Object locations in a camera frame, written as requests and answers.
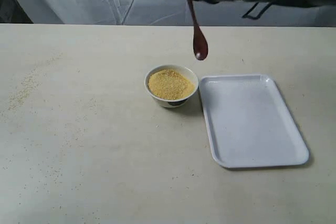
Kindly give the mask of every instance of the table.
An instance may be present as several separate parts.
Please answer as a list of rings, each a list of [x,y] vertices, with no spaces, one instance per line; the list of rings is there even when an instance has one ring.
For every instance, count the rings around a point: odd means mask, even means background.
[[[1,223],[335,223],[336,29],[0,25]],[[265,73],[310,149],[302,167],[226,170],[198,97],[167,110],[153,67]]]

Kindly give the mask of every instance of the cable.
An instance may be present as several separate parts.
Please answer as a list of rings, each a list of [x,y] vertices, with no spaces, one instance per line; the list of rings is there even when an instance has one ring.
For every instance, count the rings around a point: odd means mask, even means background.
[[[252,19],[252,20],[258,20],[262,17],[262,15],[274,4],[276,4],[279,0],[272,0],[271,2],[269,2],[267,5],[265,5],[265,7],[263,9],[261,9],[261,11],[258,13],[257,16],[250,16],[250,12],[252,12],[257,5],[259,4],[259,2],[255,3],[243,16],[242,18],[248,18],[248,19]]]

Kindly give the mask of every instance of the tray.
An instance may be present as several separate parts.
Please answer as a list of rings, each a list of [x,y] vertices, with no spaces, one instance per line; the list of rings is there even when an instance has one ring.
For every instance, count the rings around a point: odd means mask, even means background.
[[[221,166],[287,166],[308,160],[308,149],[269,76],[209,76],[199,88],[212,156]]]

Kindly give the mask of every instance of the bowl rim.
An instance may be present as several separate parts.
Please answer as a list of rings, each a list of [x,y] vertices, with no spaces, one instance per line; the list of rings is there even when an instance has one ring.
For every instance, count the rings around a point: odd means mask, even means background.
[[[177,99],[177,100],[166,100],[166,99],[162,99],[160,97],[157,97],[155,96],[149,89],[148,87],[148,82],[146,81],[147,79],[149,80],[149,75],[152,75],[152,74],[155,74],[156,72],[154,72],[156,69],[159,69],[159,68],[166,68],[166,69],[169,69],[169,67],[179,67],[179,68],[184,68],[186,69],[187,71],[189,71],[194,77],[195,79],[197,80],[197,84],[195,85],[195,88],[193,90],[193,92],[191,92],[190,95],[188,95],[187,97],[184,97],[184,98],[181,98],[181,99]],[[176,65],[176,64],[164,64],[164,65],[159,65],[159,66],[156,66],[155,68],[152,68],[150,71],[148,71],[148,73],[146,74],[145,76],[145,81],[144,81],[144,85],[145,85],[145,88],[147,90],[147,92],[155,99],[158,99],[160,101],[163,101],[163,102],[181,102],[181,101],[184,101],[184,100],[187,100],[189,99],[193,94],[196,93],[196,91],[198,90],[198,85],[199,85],[199,80],[198,80],[198,76],[189,68],[185,67],[185,66],[181,66],[181,65]]]

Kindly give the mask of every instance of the tray rim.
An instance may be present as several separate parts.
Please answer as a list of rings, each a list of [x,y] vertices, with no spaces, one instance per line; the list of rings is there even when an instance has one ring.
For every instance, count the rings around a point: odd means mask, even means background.
[[[245,78],[248,78],[248,77],[260,77],[260,80],[262,79],[267,79],[268,81],[271,82],[271,84],[275,87],[276,89],[276,92],[277,94],[280,96],[280,102],[281,102],[281,105],[284,106],[284,108],[287,110],[287,113],[289,114],[289,117],[290,117],[290,120],[291,120],[291,123],[293,123],[295,125],[295,128],[296,130],[298,131],[299,135],[300,135],[300,138],[302,140],[302,143],[305,147],[305,151],[306,151],[306,156],[304,157],[304,159],[300,162],[297,162],[297,163],[292,163],[292,164],[278,164],[278,165],[263,165],[263,166],[260,166],[260,165],[250,165],[250,166],[230,166],[230,165],[227,165],[225,162],[222,162],[216,155],[215,153],[215,149],[214,149],[214,140],[212,138],[212,134],[211,134],[211,131],[210,131],[210,123],[209,123],[209,117],[208,117],[208,113],[205,109],[205,106],[204,106],[204,103],[203,103],[203,97],[202,97],[202,87],[203,87],[203,83],[205,81],[205,79],[209,79],[209,78],[222,78],[222,77],[225,77],[225,78],[233,78],[233,77],[245,77]],[[298,166],[298,165],[303,165],[305,164],[308,160],[309,160],[309,156],[310,156],[310,153],[309,153],[309,150],[307,148],[307,145],[306,143],[304,142],[303,140],[303,137],[301,135],[301,132],[299,131],[298,127],[297,127],[297,124],[295,123],[294,121],[294,118],[290,112],[290,110],[288,109],[286,103],[285,103],[285,100],[284,98],[282,97],[279,89],[278,89],[278,86],[276,85],[274,79],[269,76],[268,74],[262,74],[262,73],[251,73],[251,74],[216,74],[216,75],[207,75],[207,76],[203,76],[200,80],[200,83],[199,83],[199,92],[200,92],[200,96],[201,96],[201,102],[202,102],[202,108],[203,108],[203,114],[204,114],[204,119],[205,119],[205,124],[206,124],[206,130],[207,130],[207,133],[208,133],[208,138],[209,138],[209,143],[210,143],[210,150],[211,150],[211,155],[214,159],[214,161],[219,164],[220,166],[224,167],[224,168],[228,168],[228,169],[235,169],[235,168],[263,168],[263,167],[281,167],[281,166]]]

